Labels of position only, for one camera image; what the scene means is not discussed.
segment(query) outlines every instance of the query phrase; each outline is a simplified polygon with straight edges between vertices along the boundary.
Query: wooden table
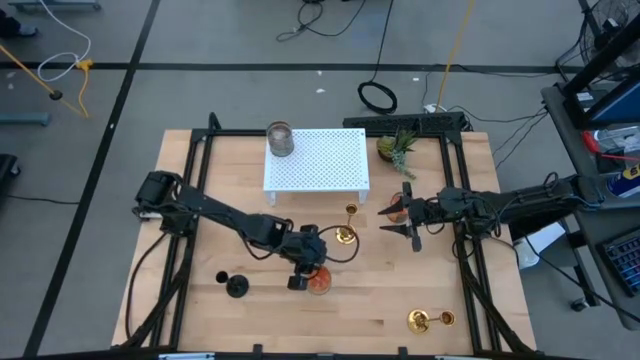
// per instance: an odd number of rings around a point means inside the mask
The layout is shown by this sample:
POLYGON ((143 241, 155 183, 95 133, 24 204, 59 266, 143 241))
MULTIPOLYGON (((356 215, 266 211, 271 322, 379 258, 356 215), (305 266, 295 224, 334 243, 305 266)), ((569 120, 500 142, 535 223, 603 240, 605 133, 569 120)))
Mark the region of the wooden table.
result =
MULTIPOLYGON (((190 131, 167 131, 157 169, 181 174, 189 138, 190 131)), ((487 135, 464 133, 463 140, 472 188, 498 191, 487 135)), ((259 343, 265 352, 395 354, 399 346, 406 346, 409 354, 472 353, 460 270, 451 254, 453 230, 450 225, 438 235, 420 230, 423 249, 414 253, 409 240, 378 229, 390 222, 376 213, 389 204, 394 193, 401 191, 405 179, 380 160, 375 139, 367 141, 371 191, 352 220, 362 245, 354 261, 326 264, 333 276, 331 290, 322 296, 287 290, 287 279, 293 270, 290 263, 275 256, 256 261, 247 254, 237 234, 201 220, 180 350, 250 352, 259 343), (225 286, 215 280, 222 270, 249 279, 250 289, 245 297, 233 299, 226 294, 225 286), (432 317, 445 309, 451 310, 456 322, 451 327, 431 323, 427 333, 415 335, 407 327, 407 315, 416 308, 426 310, 432 317)), ((414 149, 407 160, 417 176, 413 182, 414 196, 433 196, 445 185, 438 141, 419 139, 414 149)), ((345 206, 358 203, 357 193, 282 194, 277 205, 270 207, 262 192, 264 151, 263 137, 214 138, 206 194, 247 213, 291 218, 296 228, 303 224, 323 228, 346 221, 345 206)), ((450 154, 459 185, 453 147, 450 154)), ((503 240, 510 241, 506 227, 503 234, 503 240)), ((159 235, 158 220, 141 225, 132 267, 159 235)), ((353 245, 342 245, 333 235, 323 238, 332 257, 347 258, 352 254, 353 245)), ((522 340, 535 348, 514 253, 494 240, 483 244, 494 303, 522 340)), ((157 300, 167 246, 165 240, 138 273, 133 291, 132 329, 142 322, 157 300)), ((124 300, 126 290, 114 344, 125 340, 124 300)), ((488 348, 484 312, 479 305, 477 308, 483 345, 488 348)), ((172 316, 170 305, 161 343, 168 341, 172 316)))

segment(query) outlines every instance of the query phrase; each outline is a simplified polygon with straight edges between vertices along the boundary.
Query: brass candlestick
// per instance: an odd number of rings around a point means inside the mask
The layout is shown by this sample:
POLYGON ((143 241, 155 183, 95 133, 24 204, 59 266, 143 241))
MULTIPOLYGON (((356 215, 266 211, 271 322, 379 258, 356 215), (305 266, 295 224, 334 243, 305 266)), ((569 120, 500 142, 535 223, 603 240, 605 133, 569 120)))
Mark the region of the brass candlestick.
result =
POLYGON ((358 206, 356 204, 349 204, 347 205, 346 210, 347 210, 348 218, 347 218, 347 224, 345 226, 348 227, 349 229, 337 228, 336 240, 338 240, 338 242, 341 244, 349 245, 356 239, 356 236, 355 236, 356 228, 354 228, 353 225, 351 225, 351 217, 358 212, 358 206))
POLYGON ((451 326, 455 323, 456 317, 453 312, 445 310, 437 319, 430 319, 426 311, 416 309, 409 313, 407 325, 409 325, 409 330, 411 330, 412 333, 423 334, 429 330, 429 322, 436 320, 446 326, 451 326))

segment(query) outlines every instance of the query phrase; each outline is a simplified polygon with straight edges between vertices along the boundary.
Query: concrete floor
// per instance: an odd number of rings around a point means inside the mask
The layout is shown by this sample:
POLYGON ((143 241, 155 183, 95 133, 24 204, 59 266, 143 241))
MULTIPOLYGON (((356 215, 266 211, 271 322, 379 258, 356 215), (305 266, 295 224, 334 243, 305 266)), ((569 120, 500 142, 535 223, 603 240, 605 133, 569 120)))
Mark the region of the concrete floor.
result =
MULTIPOLYGON (((0 8, 12 13, 6 2, 0 0, 0 8)), ((150 4, 151 0, 109 0, 103 1, 99 13, 57 14, 92 38, 94 61, 127 63, 150 4)), ((382 62, 445 63, 466 4, 465 0, 396 1, 382 62)), ((341 28, 358 5, 359 1, 328 0, 317 28, 327 32, 341 28)), ((142 62, 373 63, 387 6, 386 0, 368 1, 351 29, 340 37, 306 33, 277 43, 275 36, 296 24, 299 1, 162 0, 142 62)), ((24 61, 84 49, 81 38, 45 14, 18 17, 42 31, 36 39, 4 42, 24 61)), ((550 66, 575 41, 580 22, 575 0, 478 2, 455 62, 550 66)), ((16 154, 23 167, 12 193, 68 201, 80 198, 122 85, 125 67, 121 69, 91 72, 85 98, 92 114, 89 120, 50 101, 25 73, 0 70, 3 112, 47 111, 53 116, 48 127, 0 127, 0 152, 16 154)), ((370 76, 370 71, 327 70, 321 75, 315 70, 137 71, 40 353, 110 345, 139 229, 129 210, 138 185, 154 167, 165 129, 204 127, 210 111, 227 128, 264 128, 274 120, 301 128, 340 127, 344 117, 373 115, 356 93, 358 84, 370 76)), ((418 72, 381 72, 377 77, 397 94, 398 114, 421 111, 427 79, 425 102, 433 103, 442 73, 426 78, 418 72)), ((453 73, 443 105, 462 105, 492 119, 533 114, 541 106, 540 89, 558 80, 556 75, 504 78, 453 73)), ((72 100, 81 82, 82 75, 72 72, 55 87, 72 100)), ((489 133, 493 148, 518 126, 473 125, 476 131, 489 133)), ((498 153, 496 161, 511 146, 498 153)), ((498 177, 501 187, 510 190, 537 184, 550 171, 569 175, 573 168, 546 118, 500 167, 498 177), (538 155, 530 151, 534 147, 538 155)), ((73 206, 5 200, 0 212, 0 292, 4 294, 0 297, 0 357, 22 354, 74 212, 73 206)), ((591 274, 598 282, 591 263, 591 274)), ((579 296, 579 289, 551 269, 537 266, 523 271, 522 279, 540 349, 592 359, 632 358, 640 350, 632 341, 635 333, 624 330, 610 309, 572 312, 567 303, 579 296)))

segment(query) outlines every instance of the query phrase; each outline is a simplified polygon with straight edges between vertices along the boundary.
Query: white shelf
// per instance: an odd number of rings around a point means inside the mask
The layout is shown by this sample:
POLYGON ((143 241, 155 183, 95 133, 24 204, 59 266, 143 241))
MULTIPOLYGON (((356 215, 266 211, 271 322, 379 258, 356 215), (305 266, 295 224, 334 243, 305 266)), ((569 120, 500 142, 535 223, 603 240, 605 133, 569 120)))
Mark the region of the white shelf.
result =
POLYGON ((369 192, 369 165, 364 129, 296 129, 293 152, 271 153, 267 141, 264 192, 271 206, 279 192, 358 192, 364 204, 369 192))

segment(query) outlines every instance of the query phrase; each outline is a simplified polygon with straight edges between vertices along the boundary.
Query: succulent plant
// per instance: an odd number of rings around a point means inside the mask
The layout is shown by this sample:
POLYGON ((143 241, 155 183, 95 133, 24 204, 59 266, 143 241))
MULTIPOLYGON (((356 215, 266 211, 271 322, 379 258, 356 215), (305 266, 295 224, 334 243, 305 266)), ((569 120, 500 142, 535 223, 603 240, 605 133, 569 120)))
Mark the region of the succulent plant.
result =
POLYGON ((415 180, 416 176, 407 169, 407 153, 400 152, 398 150, 393 150, 391 152, 391 160, 393 161, 393 166, 398 170, 398 172, 411 180, 415 180))
POLYGON ((407 151, 413 151, 411 145, 416 142, 415 133, 407 130, 396 132, 395 136, 383 136, 376 142, 380 157, 384 160, 393 162, 393 166, 399 173, 405 175, 409 179, 415 179, 406 166, 407 151))

